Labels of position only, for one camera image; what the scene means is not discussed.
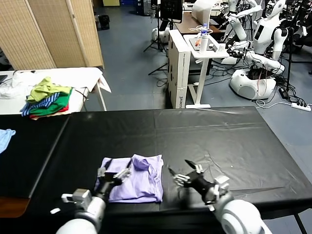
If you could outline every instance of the light blue cloth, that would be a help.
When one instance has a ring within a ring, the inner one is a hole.
[[[15,135],[15,130],[0,129],[0,154],[6,150],[13,135]]]

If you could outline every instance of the power strip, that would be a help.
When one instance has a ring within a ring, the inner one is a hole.
[[[292,103],[292,107],[300,109],[300,110],[304,110],[304,111],[311,111],[311,107],[310,106],[306,106],[306,107],[300,106],[300,105],[297,105],[297,103],[295,103],[295,102]]]

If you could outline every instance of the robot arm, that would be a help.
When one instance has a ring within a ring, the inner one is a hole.
[[[237,3],[238,3],[238,0],[229,0],[229,12],[230,13],[236,13]]]
[[[205,205],[214,213],[226,234],[272,234],[261,219],[256,206],[244,201],[235,200],[229,190],[229,178],[219,176],[213,183],[203,177],[201,165],[185,160],[194,171],[181,175],[169,168],[176,184],[194,188],[202,197]]]
[[[278,28],[274,32],[273,60],[278,60],[283,50],[283,44],[287,38],[288,30],[286,28]]]
[[[250,6],[252,6],[250,9],[245,10],[245,11],[241,11],[239,13],[237,13],[235,16],[237,18],[242,18],[244,16],[250,15],[252,13],[261,11],[261,6],[257,4],[257,2],[255,0],[247,0],[247,3],[250,4]]]
[[[118,173],[106,172],[111,163],[112,159],[103,168],[98,169],[99,185],[94,196],[91,195],[90,190],[86,189],[77,189],[73,194],[62,195],[63,202],[75,203],[77,211],[75,219],[65,223],[57,234],[97,234],[99,232],[110,192],[130,175],[131,160],[127,167]]]
[[[247,35],[246,35],[246,32],[245,32],[244,28],[242,27],[239,19],[244,17],[244,16],[247,16],[249,14],[252,14],[254,12],[258,12],[258,11],[262,10],[261,6],[258,5],[255,0],[247,0],[247,2],[248,2],[248,4],[250,4],[252,6],[252,8],[245,10],[245,11],[241,11],[237,14],[231,13],[227,17],[228,22],[231,24],[231,27],[233,28],[234,32],[236,33],[236,35],[238,36],[238,38],[240,40],[245,40]]]
[[[277,75],[283,73],[285,70],[285,67],[279,61],[258,55],[254,51],[248,51],[245,55],[245,59],[248,61],[254,61],[258,67],[263,65],[266,70],[271,71]]]

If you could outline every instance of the green shirt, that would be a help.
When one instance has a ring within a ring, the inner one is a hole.
[[[32,109],[30,110],[30,114],[36,115],[36,116],[46,116],[46,115],[56,113],[57,111],[67,106],[71,93],[72,93],[72,89],[70,89],[69,94],[60,93],[58,99],[55,102],[53,102],[48,108],[40,107],[40,108]]]

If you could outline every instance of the trash bin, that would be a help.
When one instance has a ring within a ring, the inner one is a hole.
[[[96,16],[96,23],[98,30],[109,29],[109,17],[108,15]]]

